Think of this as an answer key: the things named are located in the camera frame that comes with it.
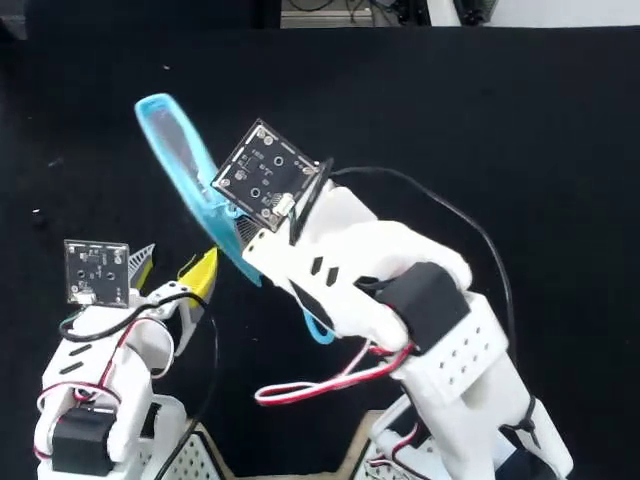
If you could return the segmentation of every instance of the black cable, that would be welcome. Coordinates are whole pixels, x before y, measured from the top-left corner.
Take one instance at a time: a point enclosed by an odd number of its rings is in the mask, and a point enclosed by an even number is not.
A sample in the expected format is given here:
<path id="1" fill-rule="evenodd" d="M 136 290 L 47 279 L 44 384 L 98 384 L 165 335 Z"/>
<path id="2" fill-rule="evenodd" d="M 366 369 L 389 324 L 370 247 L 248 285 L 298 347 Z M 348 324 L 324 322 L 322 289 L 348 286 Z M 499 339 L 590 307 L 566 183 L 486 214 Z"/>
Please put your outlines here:
<path id="1" fill-rule="evenodd" d="M 117 323 L 113 327 L 103 330 L 102 332 L 92 333 L 90 335 L 76 335 L 69 332 L 72 322 L 62 322 L 58 327 L 58 332 L 60 332 L 60 335 L 62 336 L 62 338 L 64 338 L 65 340 L 69 340 L 70 342 L 74 342 L 74 343 L 95 342 L 96 340 L 101 340 L 103 338 L 106 338 L 122 330 L 123 328 L 128 327 L 129 324 L 133 323 L 136 320 L 136 318 L 138 318 L 138 316 L 145 310 L 158 308 L 162 305 L 171 303 L 174 300 L 178 300 L 180 298 L 191 298 L 196 302 L 198 302 L 200 306 L 205 310 L 209 306 L 207 302 L 205 302 L 200 296 L 196 295 L 193 292 L 180 292 L 180 293 L 176 293 L 175 295 L 170 295 L 168 297 L 165 297 L 162 300 L 158 300 L 157 303 L 145 303 L 144 305 L 140 305 L 127 318 L 122 320 L 120 323 Z"/>
<path id="2" fill-rule="evenodd" d="M 298 5 L 293 0 L 287 0 L 287 2 L 289 2 L 289 5 L 291 5 L 293 8 L 295 8 L 299 12 L 308 12 L 308 13 L 319 12 L 320 10 L 323 10 L 323 9 L 327 8 L 329 5 L 331 5 L 335 1 L 336 0 L 327 0 L 325 3 L 323 3 L 322 5 L 320 5 L 318 7 L 304 8 L 304 7 L 301 7 L 300 5 Z"/>
<path id="3" fill-rule="evenodd" d="M 392 11 L 390 9 L 388 9 L 388 7 L 385 7 L 384 5 L 380 5 L 380 3 L 378 3 L 376 0 L 369 0 L 369 3 L 378 9 L 378 11 L 380 12 L 380 14 L 384 17 L 385 21 L 387 22 L 387 24 L 390 27 L 393 27 L 393 22 L 391 21 L 391 19 L 387 16 L 387 13 L 392 13 Z M 371 9 L 371 14 L 372 16 L 375 18 L 375 14 L 373 13 L 373 8 Z"/>
<path id="4" fill-rule="evenodd" d="M 364 3 L 364 0 L 359 0 L 358 3 L 356 3 L 356 6 L 353 7 L 353 10 L 351 10 L 349 8 L 349 1 L 350 0 L 346 0 L 346 7 L 347 7 L 347 11 L 349 12 L 349 20 L 350 20 L 351 23 L 356 23 L 355 14 L 358 11 L 358 9 L 362 6 L 362 4 Z"/>
<path id="5" fill-rule="evenodd" d="M 315 205 L 318 197 L 320 196 L 320 192 L 322 191 L 322 187 L 329 180 L 329 175 L 331 175 L 331 169 L 333 168 L 333 158 L 329 158 L 322 165 L 322 170 L 320 171 L 320 176 L 318 181 L 313 186 L 313 190 L 309 194 L 309 198 L 307 199 L 307 203 L 302 207 L 302 211 L 300 212 L 300 216 L 296 218 L 296 213 L 291 209 L 289 212 L 289 244 L 295 245 L 298 243 L 300 239 L 300 235 L 302 234 L 302 229 L 307 223 L 307 219 L 309 218 L 309 214 L 311 213 L 311 209 Z"/>
<path id="6" fill-rule="evenodd" d="M 493 243 L 493 240 L 491 240 L 491 237 L 489 237 L 485 229 L 482 228 L 480 224 L 478 224 L 478 222 L 476 222 L 469 215 L 467 215 L 462 210 L 460 210 L 459 208 L 451 204 L 448 200 L 444 199 L 437 193 L 433 192 L 429 188 L 422 185 L 420 182 L 418 182 L 414 178 L 402 172 L 393 170 L 392 168 L 385 168 L 385 167 L 349 167 L 349 168 L 343 168 L 342 170 L 338 170 L 334 172 L 333 174 L 331 174 L 331 177 L 336 178 L 336 177 L 348 175 L 351 173 L 366 173 L 366 174 L 386 173 L 388 175 L 404 180 L 405 182 L 409 183 L 411 186 L 413 186 L 414 188 L 416 188 L 417 190 L 425 194 L 434 202 L 440 204 L 450 212 L 456 214 L 458 217 L 464 220 L 467 224 L 469 224 L 474 230 L 476 230 L 482 236 L 485 243 L 489 247 L 491 254 L 493 255 L 493 259 L 496 262 L 496 265 L 498 267 L 498 272 L 500 273 L 500 277 L 502 279 L 502 287 L 504 288 L 505 305 L 507 310 L 507 331 L 509 336 L 509 353 L 511 355 L 511 360 L 513 361 L 514 365 L 517 366 L 516 321 L 515 321 L 515 314 L 513 311 L 513 295 L 511 293 L 511 282 L 509 281 L 509 276 L 507 275 L 507 269 L 504 266 L 502 257 L 498 253 L 498 249 L 496 248 L 495 244 Z"/>
<path id="7" fill-rule="evenodd" d="M 178 443 L 176 444 L 175 448 L 171 451 L 171 454 L 164 461 L 164 463 L 160 467 L 160 470 L 158 470 L 158 473 L 156 473 L 154 480 L 162 480 L 162 478 L 165 476 L 169 468 L 171 468 L 171 465 L 173 464 L 175 459 L 178 457 L 178 455 L 180 454 L 180 452 L 182 451 L 186 443 L 189 441 L 189 438 L 191 438 L 191 435 L 193 434 L 194 430 L 198 426 L 198 423 L 200 423 L 200 421 L 204 417 L 204 414 L 207 412 L 207 409 L 209 408 L 209 405 L 213 400 L 213 394 L 215 393 L 215 389 L 216 389 L 216 374 L 218 372 L 218 361 L 220 357 L 220 354 L 218 351 L 218 327 L 213 317 L 211 317 L 211 325 L 213 326 L 213 332 L 214 332 L 213 343 L 214 343 L 214 348 L 216 349 L 216 352 L 213 357 L 213 374 L 211 377 L 211 381 L 209 382 L 209 388 L 207 389 L 207 393 L 204 397 L 204 400 L 200 405 L 200 409 L 193 416 L 193 418 L 191 419 L 191 422 L 189 423 L 189 426 L 187 427 L 185 432 L 182 434 L 182 436 L 178 440 Z"/>

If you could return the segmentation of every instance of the wire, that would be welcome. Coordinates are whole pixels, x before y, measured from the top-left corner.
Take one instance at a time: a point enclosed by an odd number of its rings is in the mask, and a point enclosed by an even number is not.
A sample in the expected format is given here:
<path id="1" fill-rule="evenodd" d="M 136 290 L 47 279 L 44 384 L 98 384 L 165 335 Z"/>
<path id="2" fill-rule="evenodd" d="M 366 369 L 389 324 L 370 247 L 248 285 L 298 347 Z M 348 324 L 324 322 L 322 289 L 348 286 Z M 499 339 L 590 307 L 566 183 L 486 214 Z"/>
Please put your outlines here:
<path id="1" fill-rule="evenodd" d="M 402 450 L 404 447 L 406 447 L 407 445 L 409 445 L 411 443 L 411 441 L 413 440 L 413 437 L 415 437 L 417 433 L 418 433 L 418 424 L 416 423 L 414 425 L 414 427 L 413 427 L 413 430 L 411 430 L 411 432 L 409 433 L 409 435 L 407 435 L 406 437 L 402 438 L 396 444 L 396 446 L 393 447 L 393 449 L 391 450 L 391 460 L 393 461 L 393 463 L 398 465 L 403 470 L 406 470 L 407 472 L 409 472 L 414 477 L 419 478 L 421 480 L 431 480 L 429 477 L 426 477 L 426 476 L 422 475 L 421 473 L 416 472 L 413 468 L 411 468 L 408 465 L 402 463 L 400 460 L 398 460 L 398 457 L 397 457 L 398 452 L 400 450 Z"/>
<path id="2" fill-rule="evenodd" d="M 371 347 L 371 340 L 367 340 L 364 342 L 364 346 L 360 349 L 358 354 L 353 357 L 353 360 L 346 366 L 346 368 L 340 373 L 340 375 L 348 375 L 353 371 L 353 369 L 360 363 L 360 361 L 364 358 L 364 356 L 369 351 L 369 347 Z"/>
<path id="3" fill-rule="evenodd" d="M 344 373 L 355 367 L 351 362 L 345 370 L 335 377 L 321 383 L 314 382 L 292 382 L 280 385 L 270 385 L 259 389 L 254 398 L 256 402 L 263 406 L 285 405 L 299 402 L 307 398 L 316 397 L 323 393 L 347 388 L 357 383 L 374 380 L 383 377 L 397 370 L 404 364 L 409 354 L 413 351 L 413 344 L 403 348 L 390 363 L 377 367 L 361 370 L 357 373 Z"/>
<path id="4" fill-rule="evenodd" d="M 378 11 L 380 12 L 380 14 L 382 14 L 382 16 L 384 17 L 385 21 L 387 22 L 387 24 L 390 27 L 393 27 L 393 22 L 391 21 L 391 19 L 387 16 L 387 13 L 392 13 L 392 10 L 389 9 L 388 7 L 385 7 L 384 5 L 380 5 L 379 2 L 377 2 L 376 0 L 369 0 L 369 4 L 371 4 L 373 7 L 377 8 Z M 373 13 L 373 11 L 371 12 L 371 15 L 373 18 L 375 18 L 375 14 Z"/>
<path id="5" fill-rule="evenodd" d="M 46 398 L 60 387 L 67 387 L 75 390 L 86 390 L 87 392 L 93 393 L 98 396 L 108 396 L 118 405 L 121 403 L 120 396 L 116 392 L 101 385 L 88 382 L 59 382 L 48 386 L 38 396 L 38 400 L 36 400 L 36 406 L 38 407 L 40 413 L 42 413 L 42 411 L 44 410 L 44 401 L 46 400 Z"/>
<path id="6" fill-rule="evenodd" d="M 207 302 L 205 302 L 200 296 L 196 295 L 193 292 L 180 292 L 174 295 L 169 295 L 168 297 L 165 297 L 162 300 L 159 300 L 157 303 L 145 303 L 144 305 L 140 305 L 127 318 L 122 320 L 120 323 L 106 330 L 103 330 L 102 332 L 92 333 L 90 335 L 76 335 L 76 334 L 70 333 L 68 331 L 69 328 L 67 328 L 68 325 L 71 323 L 70 320 L 63 321 L 58 327 L 58 332 L 60 332 L 60 335 L 62 336 L 62 338 L 64 338 L 65 340 L 69 340 L 70 342 L 74 342 L 74 343 L 95 342 L 96 340 L 101 340 L 110 335 L 113 335 L 114 333 L 122 330 L 123 328 L 126 328 L 131 323 L 135 322 L 135 320 L 138 318 L 138 315 L 140 315 L 145 310 L 158 308 L 162 305 L 171 303 L 174 300 L 179 300 L 181 298 L 191 298 L 196 302 L 198 302 L 200 306 L 205 310 L 209 306 Z"/>
<path id="7" fill-rule="evenodd" d="M 36 458 L 38 460 L 40 460 L 41 462 L 45 461 L 45 460 L 49 460 L 51 458 L 51 455 L 48 455 L 44 452 L 41 452 L 40 450 L 38 450 L 36 448 L 36 446 L 33 446 L 33 454 L 36 456 Z"/>
<path id="8" fill-rule="evenodd" d="M 293 8 L 295 8 L 296 10 L 298 10 L 299 12 L 318 12 L 320 10 L 323 10 L 325 8 L 327 8 L 329 5 L 331 5 L 333 2 L 335 2 L 336 0 L 327 0 L 325 3 L 323 3 L 322 5 L 318 6 L 318 7 L 312 7 L 312 8 L 304 8 L 301 7 L 300 5 L 298 5 L 296 2 L 294 2 L 293 0 L 287 0 L 287 2 L 289 3 L 289 5 L 291 5 Z"/>
<path id="9" fill-rule="evenodd" d="M 350 0 L 345 0 L 345 5 L 347 7 L 347 11 L 349 12 L 349 21 L 351 23 L 356 23 L 356 12 L 358 11 L 358 9 L 362 6 L 362 4 L 364 3 L 364 0 L 359 0 L 358 3 L 356 3 L 356 6 L 353 7 L 353 10 L 349 8 L 349 1 Z"/>
<path id="10" fill-rule="evenodd" d="M 198 423 L 200 423 L 200 420 L 202 419 L 202 417 L 204 417 L 204 414 L 207 412 L 207 409 L 209 408 L 209 405 L 213 400 L 213 396 L 216 389 L 216 377 L 217 377 L 218 362 L 220 357 L 219 350 L 218 350 L 218 326 L 216 325 L 215 319 L 213 317 L 211 317 L 211 325 L 213 326 L 213 334 L 214 334 L 213 344 L 215 348 L 215 353 L 213 357 L 213 374 L 209 382 L 209 388 L 207 389 L 207 393 L 205 394 L 204 400 L 202 401 L 200 408 L 191 419 L 191 423 L 189 423 L 189 426 L 187 427 L 185 432 L 182 434 L 182 437 L 180 437 L 180 439 L 178 440 L 178 443 L 176 444 L 174 449 L 171 451 L 171 454 L 164 461 L 164 463 L 160 467 L 160 470 L 158 470 L 158 473 L 156 473 L 154 480 L 163 479 L 163 477 L 171 467 L 171 464 L 178 457 L 178 455 L 182 451 L 182 448 L 189 441 L 191 434 L 194 432 L 194 430 L 198 426 Z"/>
<path id="11" fill-rule="evenodd" d="M 300 235 L 302 234 L 302 229 L 304 228 L 307 220 L 309 218 L 309 214 L 313 209 L 313 206 L 316 204 L 318 197 L 320 196 L 320 192 L 322 192 L 322 187 L 329 180 L 329 176 L 331 175 L 331 169 L 333 168 L 333 158 L 329 158 L 322 165 L 322 170 L 320 171 L 320 176 L 316 181 L 311 193 L 309 194 L 309 198 L 307 198 L 307 202 L 302 207 L 302 211 L 300 212 L 300 216 L 296 218 L 295 209 L 291 209 L 289 212 L 289 245 L 295 245 L 298 243 L 300 239 Z"/>
<path id="12" fill-rule="evenodd" d="M 506 306 L 506 311 L 507 311 L 507 331 L 508 331 L 508 336 L 509 336 L 509 354 L 511 356 L 511 360 L 513 361 L 514 365 L 517 367 L 517 365 L 518 365 L 518 362 L 517 362 L 517 348 L 516 348 L 517 335 L 516 335 L 515 314 L 514 314 L 514 309 L 513 309 L 513 295 L 512 295 L 512 292 L 511 292 L 511 282 L 509 281 L 509 275 L 507 274 L 507 269 L 504 266 L 504 262 L 502 261 L 502 257 L 500 256 L 500 253 L 498 253 L 498 249 L 496 248 L 495 244 L 493 243 L 493 240 L 491 240 L 491 237 L 489 237 L 489 234 L 485 231 L 485 229 L 482 228 L 482 226 L 480 226 L 480 224 L 478 222 L 476 222 L 472 217 L 470 217 L 469 215 L 464 213 L 458 207 L 454 206 L 452 203 L 450 203 L 444 197 L 441 197 L 440 195 L 438 195 L 437 193 L 435 193 L 431 189 L 425 187 L 424 185 L 422 185 L 420 182 L 418 182 L 414 178 L 410 177 L 409 175 L 407 175 L 405 173 L 402 173 L 402 172 L 399 172 L 397 170 L 394 170 L 392 168 L 385 168 L 385 167 L 348 167 L 348 168 L 343 168 L 341 170 L 338 170 L 338 171 L 334 172 L 331 175 L 331 177 L 332 178 L 336 178 L 336 177 L 340 177 L 340 176 L 343 176 L 343 175 L 349 175 L 349 174 L 352 174 L 352 173 L 366 173 L 366 174 L 386 173 L 387 175 L 391 175 L 391 176 L 394 176 L 394 177 L 399 178 L 401 180 L 404 180 L 405 182 L 409 183 L 411 186 L 413 186 L 414 188 L 416 188 L 417 190 L 419 190 L 420 192 L 425 194 L 431 200 L 433 200 L 434 202 L 436 202 L 436 203 L 440 204 L 441 206 L 445 207 L 447 210 L 449 210 L 450 212 L 454 213 L 459 218 L 464 220 L 468 225 L 470 225 L 476 232 L 478 232 L 482 236 L 483 240 L 485 241 L 485 243 L 489 247 L 489 250 L 491 251 L 491 254 L 493 255 L 493 259 L 496 262 L 496 266 L 498 267 L 498 272 L 499 272 L 500 278 L 502 280 L 502 287 L 504 289 L 505 306 Z"/>

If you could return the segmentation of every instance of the red and white wire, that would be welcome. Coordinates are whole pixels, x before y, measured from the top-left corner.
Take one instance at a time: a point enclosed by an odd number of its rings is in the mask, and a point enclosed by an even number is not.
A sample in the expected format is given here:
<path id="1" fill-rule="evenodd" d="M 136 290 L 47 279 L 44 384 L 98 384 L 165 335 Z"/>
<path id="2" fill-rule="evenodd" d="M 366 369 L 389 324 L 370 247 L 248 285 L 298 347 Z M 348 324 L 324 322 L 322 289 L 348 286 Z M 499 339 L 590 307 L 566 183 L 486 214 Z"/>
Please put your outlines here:
<path id="1" fill-rule="evenodd" d="M 152 322 L 155 323 L 159 326 L 161 326 L 163 328 L 163 331 L 166 334 L 167 340 L 169 341 L 169 358 L 167 359 L 167 363 L 166 366 L 164 367 L 164 369 L 156 375 L 151 375 L 151 378 L 153 380 L 157 380 L 159 378 L 164 377 L 168 372 L 169 369 L 171 368 L 171 366 L 173 365 L 173 357 L 175 354 L 175 343 L 173 341 L 173 337 L 171 336 L 171 334 L 169 333 L 169 331 L 167 330 L 167 328 L 162 325 L 162 323 L 158 322 L 157 320 L 150 318 L 150 317 L 141 317 L 138 318 L 135 322 L 132 322 L 129 326 L 127 326 L 127 328 L 124 330 L 124 332 L 122 333 L 122 335 L 120 336 L 120 339 L 118 340 L 118 343 L 116 344 L 116 348 L 113 351 L 113 354 L 111 355 L 111 358 L 109 359 L 109 361 L 107 362 L 107 366 L 105 367 L 104 371 L 102 372 L 102 375 L 100 376 L 100 381 L 98 382 L 98 385 L 100 386 L 104 386 L 106 385 L 109 376 L 111 374 L 111 371 L 113 370 L 113 359 L 116 355 L 116 352 L 118 351 L 119 348 L 122 348 L 124 346 L 124 344 L 126 343 L 127 339 L 129 338 L 129 335 L 131 335 L 131 333 L 133 332 L 133 330 L 140 325 L 141 323 L 144 322 Z M 90 396 L 85 396 L 82 395 L 80 392 L 78 391 L 74 391 L 73 392 L 73 397 L 79 401 L 79 402 L 87 402 L 89 400 L 92 399 L 93 395 Z"/>
<path id="2" fill-rule="evenodd" d="M 321 383 L 293 382 L 280 385 L 270 385 L 258 390 L 255 393 L 254 398 L 256 399 L 256 402 L 264 406 L 285 405 L 322 395 L 323 393 L 331 390 L 347 388 L 357 383 L 366 382 L 388 375 L 400 367 L 413 350 L 413 345 L 409 344 L 389 363 L 384 363 L 373 368 L 351 373 L 351 370 L 353 370 L 356 364 L 362 359 L 362 357 L 364 357 L 364 354 L 371 348 L 367 344 L 365 344 L 365 346 L 367 347 L 366 350 L 363 348 L 363 350 L 358 353 L 354 361 L 350 362 L 340 374 L 329 380 Z"/>
<path id="3" fill-rule="evenodd" d="M 59 389 L 61 387 L 66 387 L 67 389 L 84 390 L 86 392 L 89 392 L 91 394 L 98 395 L 98 396 L 104 395 L 104 396 L 110 397 L 118 405 L 121 402 L 120 396 L 116 392 L 114 392 L 113 390 L 111 390 L 109 388 L 105 388 L 105 387 L 103 387 L 101 385 L 97 385 L 97 384 L 94 384 L 94 383 L 88 383 L 88 382 L 59 382 L 59 383 L 54 383 L 53 385 L 48 386 L 38 396 L 38 400 L 36 401 L 36 405 L 37 405 L 38 410 L 40 411 L 40 413 L 42 413 L 42 411 L 44 410 L 44 402 L 45 402 L 46 398 L 49 395 L 51 395 L 55 390 L 57 390 L 57 389 Z"/>
<path id="4" fill-rule="evenodd" d="M 407 445 L 409 445 L 411 443 L 411 441 L 413 440 L 413 438 L 416 436 L 416 434 L 418 433 L 418 424 L 416 423 L 413 426 L 413 429 L 411 430 L 411 432 L 409 432 L 408 435 L 402 437 L 400 439 L 400 441 L 398 443 L 396 443 L 393 448 L 391 449 L 391 460 L 385 458 L 384 454 L 378 455 L 377 457 L 374 458 L 370 458 L 369 460 L 367 460 L 367 463 L 371 466 L 371 467 L 380 467 L 383 465 L 398 465 L 401 468 L 407 469 L 407 467 L 402 464 L 401 462 L 399 462 L 396 458 L 396 454 L 402 450 L 404 447 L 406 447 Z"/>
<path id="5" fill-rule="evenodd" d="M 61 388 L 61 387 L 66 387 L 67 389 L 73 389 L 73 398 L 77 401 L 77 402 L 87 402 L 90 400 L 95 399 L 97 396 L 108 396 L 110 397 L 112 400 L 114 400 L 116 402 L 117 405 L 119 405 L 121 403 L 121 399 L 118 396 L 118 394 L 116 392 L 114 392 L 113 390 L 107 388 L 105 385 L 107 384 L 107 381 L 109 379 L 109 376 L 111 374 L 111 371 L 114 368 L 114 363 L 113 363 L 113 359 L 118 351 L 119 348 L 121 348 L 127 341 L 127 338 L 129 337 L 129 335 L 131 334 L 131 332 L 134 330 L 134 328 L 137 325 L 140 325 L 143 322 L 154 322 L 157 323 L 158 325 L 162 326 L 164 329 L 164 332 L 167 334 L 167 339 L 169 340 L 169 345 L 170 345 L 170 354 L 169 354 L 169 359 L 167 360 L 167 364 L 165 366 L 165 368 L 162 370 L 162 372 L 160 372 L 157 375 L 151 375 L 152 379 L 158 379 L 158 378 L 162 378 L 164 377 L 167 372 L 169 371 L 169 369 L 171 368 L 171 365 L 173 364 L 173 357 L 175 354 L 175 343 L 173 341 L 173 337 L 171 336 L 171 334 L 169 333 L 169 331 L 167 330 L 167 328 L 162 325 L 160 322 L 158 322 L 157 320 L 153 319 L 153 318 L 149 318 L 149 317 L 142 317 L 142 318 L 138 318 L 135 322 L 132 322 L 126 329 L 125 331 L 122 333 L 122 335 L 120 336 L 120 339 L 118 340 L 118 343 L 116 344 L 116 348 L 114 349 L 113 353 L 111 354 L 111 357 L 109 358 L 109 361 L 107 362 L 107 366 L 105 367 L 104 371 L 102 372 L 102 375 L 100 376 L 100 380 L 97 384 L 93 384 L 93 383 L 89 383 L 89 382 L 59 382 L 56 383 L 54 385 L 50 385 L 49 387 L 45 388 L 42 393 L 40 393 L 40 395 L 38 396 L 38 400 L 36 402 L 38 410 L 40 411 L 40 413 L 42 413 L 42 411 L 44 410 L 44 402 L 46 400 L 46 398 L 51 395 L 51 393 L 53 393 L 54 390 Z M 80 392 L 87 392 L 89 393 L 89 395 L 83 395 Z M 39 459 L 39 460 L 46 460 L 48 458 L 50 458 L 49 455 L 47 455 L 46 453 L 41 452 L 40 450 L 38 450 L 35 446 L 33 447 L 33 453 L 34 455 Z"/>

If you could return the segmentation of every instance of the perforated white plate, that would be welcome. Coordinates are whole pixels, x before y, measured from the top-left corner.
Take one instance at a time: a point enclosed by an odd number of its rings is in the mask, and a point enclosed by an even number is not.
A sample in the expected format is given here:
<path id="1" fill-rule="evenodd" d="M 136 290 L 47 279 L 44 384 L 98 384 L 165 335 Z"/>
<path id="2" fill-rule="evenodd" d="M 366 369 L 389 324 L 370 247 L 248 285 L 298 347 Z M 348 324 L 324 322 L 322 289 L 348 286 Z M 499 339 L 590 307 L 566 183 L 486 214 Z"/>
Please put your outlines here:
<path id="1" fill-rule="evenodd" d="M 139 458 L 142 466 L 146 467 L 151 460 L 148 448 L 143 448 Z M 162 478 L 163 480 L 223 480 L 205 443 L 200 435 L 195 433 L 191 435 Z"/>

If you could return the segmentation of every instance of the black fabric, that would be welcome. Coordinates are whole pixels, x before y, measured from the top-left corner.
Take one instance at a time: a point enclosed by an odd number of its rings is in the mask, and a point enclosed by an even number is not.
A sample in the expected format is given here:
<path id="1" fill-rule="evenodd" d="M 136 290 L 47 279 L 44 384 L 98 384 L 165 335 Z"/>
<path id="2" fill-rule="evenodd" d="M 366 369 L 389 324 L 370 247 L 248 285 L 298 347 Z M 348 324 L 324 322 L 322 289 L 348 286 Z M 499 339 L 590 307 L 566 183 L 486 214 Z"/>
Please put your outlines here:
<path id="1" fill-rule="evenodd" d="M 634 477 L 640 31 L 353 30 L 1 52 L 7 478 L 35 477 L 34 401 L 69 311 L 62 240 L 156 242 L 151 286 L 210 246 L 134 119 L 134 102 L 159 91 L 176 97 L 218 161 L 261 117 L 313 159 L 393 166 L 476 217 L 511 275 L 520 371 L 575 456 L 574 478 Z M 381 218 L 461 252 L 503 317 L 474 232 L 396 180 L 347 181 Z M 258 387 L 327 378 L 360 341 L 316 345 L 292 298 L 253 287 L 226 260 L 216 288 L 220 383 L 205 421 L 226 461 L 240 475 L 336 468 L 364 411 L 399 390 L 379 381 L 257 406 Z M 202 327 L 158 385 L 190 412 L 210 373 Z"/>

